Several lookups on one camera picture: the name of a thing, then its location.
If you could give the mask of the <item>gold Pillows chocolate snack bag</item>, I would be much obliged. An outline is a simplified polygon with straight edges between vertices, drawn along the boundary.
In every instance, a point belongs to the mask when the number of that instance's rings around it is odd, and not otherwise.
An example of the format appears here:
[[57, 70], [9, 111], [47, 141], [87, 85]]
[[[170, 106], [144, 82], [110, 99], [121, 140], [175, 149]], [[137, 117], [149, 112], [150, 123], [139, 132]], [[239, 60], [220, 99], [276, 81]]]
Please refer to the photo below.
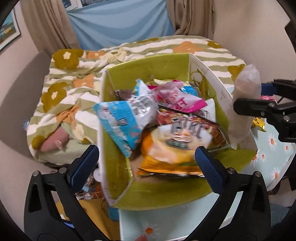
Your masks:
[[252, 128], [258, 130], [258, 131], [261, 131], [261, 132], [266, 132], [266, 129], [265, 129], [265, 119], [264, 118], [259, 118], [259, 117], [255, 117], [253, 119], [253, 122], [252, 122]]

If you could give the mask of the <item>daisy print tablecloth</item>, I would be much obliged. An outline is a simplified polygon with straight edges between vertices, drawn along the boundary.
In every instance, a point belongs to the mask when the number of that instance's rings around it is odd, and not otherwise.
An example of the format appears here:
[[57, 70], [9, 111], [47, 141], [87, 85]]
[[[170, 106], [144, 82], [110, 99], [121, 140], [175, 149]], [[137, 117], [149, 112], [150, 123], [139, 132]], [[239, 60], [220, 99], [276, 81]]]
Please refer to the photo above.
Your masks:
[[[295, 144], [280, 142], [278, 132], [273, 126], [266, 124], [265, 129], [265, 132], [253, 132], [258, 151], [242, 173], [259, 171], [267, 190], [271, 190], [295, 157]], [[217, 198], [217, 194], [210, 193], [193, 202], [171, 208], [150, 211], [120, 210], [120, 237], [122, 240], [135, 240], [146, 235], [149, 240], [183, 240], [202, 221]]]

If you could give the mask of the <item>blue white snack bag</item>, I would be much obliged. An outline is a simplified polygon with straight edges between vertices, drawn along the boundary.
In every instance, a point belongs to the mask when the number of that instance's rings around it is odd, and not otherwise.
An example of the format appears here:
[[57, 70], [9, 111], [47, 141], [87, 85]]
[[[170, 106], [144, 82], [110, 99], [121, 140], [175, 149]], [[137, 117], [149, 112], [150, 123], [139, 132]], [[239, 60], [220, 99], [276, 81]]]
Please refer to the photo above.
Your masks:
[[132, 97], [100, 102], [93, 109], [103, 129], [124, 156], [130, 157], [140, 143], [142, 131], [156, 121], [158, 104], [147, 85], [137, 79]]

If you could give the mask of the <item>pink pillow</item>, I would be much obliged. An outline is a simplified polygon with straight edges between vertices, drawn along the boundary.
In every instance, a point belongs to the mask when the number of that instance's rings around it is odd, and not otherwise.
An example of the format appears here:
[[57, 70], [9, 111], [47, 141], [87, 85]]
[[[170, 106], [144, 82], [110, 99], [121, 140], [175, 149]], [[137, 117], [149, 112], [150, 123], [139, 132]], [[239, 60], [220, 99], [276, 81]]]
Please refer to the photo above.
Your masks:
[[58, 127], [44, 142], [41, 144], [39, 150], [41, 152], [49, 152], [55, 150], [62, 150], [72, 137], [62, 127]]

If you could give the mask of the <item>pink striped barcode snack bag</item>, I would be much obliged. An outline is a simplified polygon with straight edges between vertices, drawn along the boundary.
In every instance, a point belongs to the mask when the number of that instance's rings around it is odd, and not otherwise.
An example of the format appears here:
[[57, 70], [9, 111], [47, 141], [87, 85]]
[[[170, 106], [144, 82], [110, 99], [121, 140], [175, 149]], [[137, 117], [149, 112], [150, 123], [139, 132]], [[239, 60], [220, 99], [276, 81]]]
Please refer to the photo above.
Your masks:
[[276, 99], [273, 96], [269, 96], [269, 95], [262, 95], [260, 97], [261, 100], [267, 100], [267, 101], [274, 101], [276, 102]]

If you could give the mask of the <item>orange noodle snack bag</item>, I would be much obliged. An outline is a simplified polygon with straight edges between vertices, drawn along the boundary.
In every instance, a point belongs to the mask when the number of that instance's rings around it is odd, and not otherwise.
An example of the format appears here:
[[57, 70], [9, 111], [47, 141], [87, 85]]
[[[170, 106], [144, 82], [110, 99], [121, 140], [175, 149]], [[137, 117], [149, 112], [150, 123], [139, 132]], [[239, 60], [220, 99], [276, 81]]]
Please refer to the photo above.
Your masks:
[[195, 150], [204, 147], [216, 152], [230, 146], [219, 125], [199, 115], [159, 106], [156, 121], [158, 126], [142, 135], [143, 160], [136, 172], [139, 177], [203, 177], [194, 158]]

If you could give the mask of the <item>framed houses picture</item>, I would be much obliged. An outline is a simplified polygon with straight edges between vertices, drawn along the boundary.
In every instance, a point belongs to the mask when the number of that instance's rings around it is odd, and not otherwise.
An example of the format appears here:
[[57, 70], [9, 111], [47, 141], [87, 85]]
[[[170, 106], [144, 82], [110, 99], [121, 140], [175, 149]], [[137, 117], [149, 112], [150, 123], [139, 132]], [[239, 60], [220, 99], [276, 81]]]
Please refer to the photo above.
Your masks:
[[2, 51], [11, 42], [21, 35], [18, 22], [16, 20], [15, 9], [12, 9], [10, 14], [4, 20], [0, 32], [0, 50]]

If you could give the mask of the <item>beige curtain right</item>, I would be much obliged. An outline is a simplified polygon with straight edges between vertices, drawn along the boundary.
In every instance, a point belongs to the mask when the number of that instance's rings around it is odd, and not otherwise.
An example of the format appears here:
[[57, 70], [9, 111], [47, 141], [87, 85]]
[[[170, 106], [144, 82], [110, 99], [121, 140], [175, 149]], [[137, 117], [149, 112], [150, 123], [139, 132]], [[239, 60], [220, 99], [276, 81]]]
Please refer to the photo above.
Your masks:
[[214, 35], [214, 3], [209, 0], [167, 0], [166, 9], [175, 35]]

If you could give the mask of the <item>translucent white snack bag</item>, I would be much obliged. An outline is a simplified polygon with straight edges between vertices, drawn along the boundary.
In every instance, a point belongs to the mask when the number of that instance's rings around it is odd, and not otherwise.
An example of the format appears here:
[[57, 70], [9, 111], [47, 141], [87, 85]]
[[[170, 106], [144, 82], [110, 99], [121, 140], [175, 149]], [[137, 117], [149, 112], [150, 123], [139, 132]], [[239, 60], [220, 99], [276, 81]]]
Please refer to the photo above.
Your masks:
[[228, 136], [231, 147], [236, 149], [249, 133], [253, 122], [250, 103], [260, 99], [261, 80], [259, 71], [254, 65], [247, 65], [238, 74], [230, 108]]

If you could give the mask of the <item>green cardboard storage box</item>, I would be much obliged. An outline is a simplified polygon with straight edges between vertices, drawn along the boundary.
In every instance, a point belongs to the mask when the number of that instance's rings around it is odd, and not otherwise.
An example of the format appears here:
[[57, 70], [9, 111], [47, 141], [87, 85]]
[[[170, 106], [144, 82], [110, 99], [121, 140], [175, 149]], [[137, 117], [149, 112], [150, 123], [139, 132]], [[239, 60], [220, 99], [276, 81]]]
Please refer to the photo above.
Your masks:
[[241, 171], [256, 155], [252, 133], [236, 142], [232, 95], [193, 54], [121, 63], [103, 76], [98, 146], [109, 205], [153, 210], [199, 199], [211, 188], [194, 154], [204, 146]]

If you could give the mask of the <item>beige curtain left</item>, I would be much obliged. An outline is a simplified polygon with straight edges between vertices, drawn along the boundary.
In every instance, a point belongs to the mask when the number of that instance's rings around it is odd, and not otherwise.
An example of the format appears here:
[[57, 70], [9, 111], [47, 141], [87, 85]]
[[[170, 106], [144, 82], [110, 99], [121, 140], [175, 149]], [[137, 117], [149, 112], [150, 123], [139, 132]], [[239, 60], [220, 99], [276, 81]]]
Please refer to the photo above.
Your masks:
[[29, 34], [39, 51], [52, 56], [61, 49], [80, 49], [62, 1], [20, 1]]

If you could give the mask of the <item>light blue window cloth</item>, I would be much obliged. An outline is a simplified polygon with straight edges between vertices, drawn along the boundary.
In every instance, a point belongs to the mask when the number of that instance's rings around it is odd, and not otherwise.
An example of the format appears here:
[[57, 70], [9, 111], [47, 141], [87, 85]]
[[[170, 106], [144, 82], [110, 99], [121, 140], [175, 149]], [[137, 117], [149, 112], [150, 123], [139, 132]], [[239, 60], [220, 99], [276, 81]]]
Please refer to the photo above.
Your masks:
[[102, 1], [70, 10], [67, 15], [85, 50], [174, 34], [166, 1]]

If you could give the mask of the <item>beige curtain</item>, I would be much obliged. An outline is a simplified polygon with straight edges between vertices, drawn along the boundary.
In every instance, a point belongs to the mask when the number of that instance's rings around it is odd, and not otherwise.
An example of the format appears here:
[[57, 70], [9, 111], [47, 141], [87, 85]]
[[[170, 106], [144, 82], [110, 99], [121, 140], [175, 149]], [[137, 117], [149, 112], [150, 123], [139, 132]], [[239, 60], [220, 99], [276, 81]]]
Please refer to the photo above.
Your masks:
[[167, 0], [166, 9], [175, 35], [214, 35], [214, 3], [209, 0]]
[[20, 1], [29, 34], [39, 51], [52, 56], [61, 49], [80, 49], [62, 1]]

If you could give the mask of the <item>floral striped green duvet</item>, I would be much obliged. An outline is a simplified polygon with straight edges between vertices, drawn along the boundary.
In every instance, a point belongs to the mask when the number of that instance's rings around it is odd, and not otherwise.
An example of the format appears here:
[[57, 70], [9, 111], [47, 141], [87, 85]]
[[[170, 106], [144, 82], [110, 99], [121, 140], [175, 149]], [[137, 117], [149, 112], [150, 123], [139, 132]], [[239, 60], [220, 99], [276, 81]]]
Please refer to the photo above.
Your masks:
[[[115, 65], [158, 54], [191, 53], [224, 83], [233, 84], [245, 62], [205, 37], [168, 36], [124, 43], [99, 51], [62, 49], [53, 54], [42, 96], [27, 127], [33, 158], [57, 165], [70, 163], [88, 144], [97, 144], [98, 120], [93, 106], [100, 101], [104, 72]], [[57, 128], [70, 140], [54, 157], [41, 145]]]

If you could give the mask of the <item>pink strawberry snack bag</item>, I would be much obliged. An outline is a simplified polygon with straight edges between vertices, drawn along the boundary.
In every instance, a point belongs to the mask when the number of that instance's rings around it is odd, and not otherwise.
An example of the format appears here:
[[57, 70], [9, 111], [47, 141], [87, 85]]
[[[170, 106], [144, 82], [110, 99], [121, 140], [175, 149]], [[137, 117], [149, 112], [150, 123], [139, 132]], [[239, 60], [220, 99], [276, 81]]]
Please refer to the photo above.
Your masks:
[[194, 113], [207, 106], [203, 98], [184, 92], [184, 87], [180, 81], [169, 81], [153, 87], [151, 94], [159, 106], [184, 113]]

